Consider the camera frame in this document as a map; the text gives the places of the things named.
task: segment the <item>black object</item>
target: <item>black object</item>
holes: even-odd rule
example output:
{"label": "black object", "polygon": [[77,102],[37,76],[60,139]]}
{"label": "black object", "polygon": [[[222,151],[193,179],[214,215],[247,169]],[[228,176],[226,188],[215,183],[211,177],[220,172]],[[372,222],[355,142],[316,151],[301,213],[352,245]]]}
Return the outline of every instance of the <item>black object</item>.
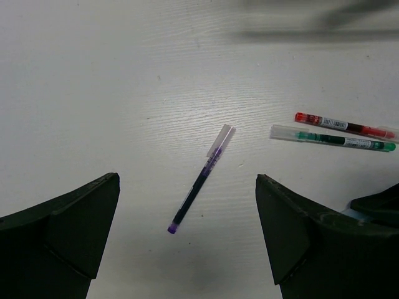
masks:
{"label": "black object", "polygon": [[[399,298],[399,229],[392,225],[398,223],[398,194],[399,184],[353,201],[353,209],[361,206],[361,212],[380,222],[373,224],[258,175],[257,208],[274,283],[283,298]],[[381,210],[386,213],[379,219],[376,211]]]}
{"label": "black object", "polygon": [[0,219],[0,298],[83,299],[100,267],[119,197],[108,173]]}

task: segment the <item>green pen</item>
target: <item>green pen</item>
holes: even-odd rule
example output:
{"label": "green pen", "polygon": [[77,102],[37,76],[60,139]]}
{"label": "green pen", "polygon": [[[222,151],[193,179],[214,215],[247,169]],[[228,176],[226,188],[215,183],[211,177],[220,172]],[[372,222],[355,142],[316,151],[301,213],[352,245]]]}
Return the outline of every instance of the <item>green pen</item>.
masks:
{"label": "green pen", "polygon": [[327,145],[338,145],[347,148],[361,148],[373,151],[394,151],[396,148],[395,143],[309,133],[308,129],[279,125],[272,126],[270,138],[299,142],[325,143]]}

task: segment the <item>white tabletop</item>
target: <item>white tabletop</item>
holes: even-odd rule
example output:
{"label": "white tabletop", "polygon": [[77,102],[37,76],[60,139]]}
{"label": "white tabletop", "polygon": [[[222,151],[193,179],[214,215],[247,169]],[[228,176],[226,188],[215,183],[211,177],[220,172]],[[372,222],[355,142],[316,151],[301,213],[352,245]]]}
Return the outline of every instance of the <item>white tabletop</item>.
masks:
{"label": "white tabletop", "polygon": [[[107,172],[121,177],[88,298],[281,298],[258,173],[338,211],[398,182],[397,152],[269,139],[297,111],[399,127],[398,42],[247,40],[238,7],[0,2],[0,216]],[[170,235],[225,123],[237,132]]]}

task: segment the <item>transparent plastic cap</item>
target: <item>transparent plastic cap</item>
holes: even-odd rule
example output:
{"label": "transparent plastic cap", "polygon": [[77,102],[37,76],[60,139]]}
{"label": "transparent plastic cap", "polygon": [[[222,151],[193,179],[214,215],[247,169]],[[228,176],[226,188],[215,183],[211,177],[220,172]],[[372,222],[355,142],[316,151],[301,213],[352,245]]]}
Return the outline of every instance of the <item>transparent plastic cap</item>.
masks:
{"label": "transparent plastic cap", "polygon": [[235,132],[235,127],[224,125],[206,156],[211,157],[216,152],[218,152],[219,156],[222,155]]}
{"label": "transparent plastic cap", "polygon": [[295,128],[293,126],[279,126],[272,125],[270,130],[271,139],[290,140],[290,141],[305,141],[298,139],[298,133],[309,132],[309,129]]}
{"label": "transparent plastic cap", "polygon": [[379,126],[378,129],[387,132],[385,134],[385,137],[381,137],[381,139],[399,143],[399,130],[398,129],[389,128],[387,126]]}

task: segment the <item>pen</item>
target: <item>pen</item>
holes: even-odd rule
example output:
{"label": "pen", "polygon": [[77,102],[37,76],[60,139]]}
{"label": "pen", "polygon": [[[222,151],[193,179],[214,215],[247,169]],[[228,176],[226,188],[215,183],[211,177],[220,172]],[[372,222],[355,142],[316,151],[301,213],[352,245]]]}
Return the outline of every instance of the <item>pen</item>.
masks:
{"label": "pen", "polygon": [[169,225],[168,232],[170,232],[171,234],[174,234],[177,231],[177,228],[179,228],[181,221],[185,217],[188,209],[190,208],[191,204],[193,203],[195,197],[199,193],[202,185],[205,183],[212,169],[214,168],[216,162],[218,162],[221,155],[223,154],[223,151],[226,149],[235,131],[236,129],[232,126],[223,126],[211,149],[206,155],[207,157],[209,157],[209,159],[205,163],[204,168],[197,177],[197,180],[195,181],[193,187],[191,187],[189,193],[186,196],[186,199],[183,201],[181,207],[177,211],[172,223]]}
{"label": "pen", "polygon": [[333,120],[331,118],[305,114],[301,112],[297,112],[295,114],[295,121],[299,123],[307,123],[308,125],[323,126],[325,128],[331,128],[363,136],[369,136],[381,140],[399,142],[399,130],[383,126],[379,128],[372,128],[371,126],[357,125],[355,123]]}
{"label": "pen", "polygon": [[327,145],[339,145],[347,148],[361,148],[374,151],[394,151],[396,148],[395,143],[309,133],[308,129],[279,125],[272,126],[270,138],[300,142],[325,143]]}

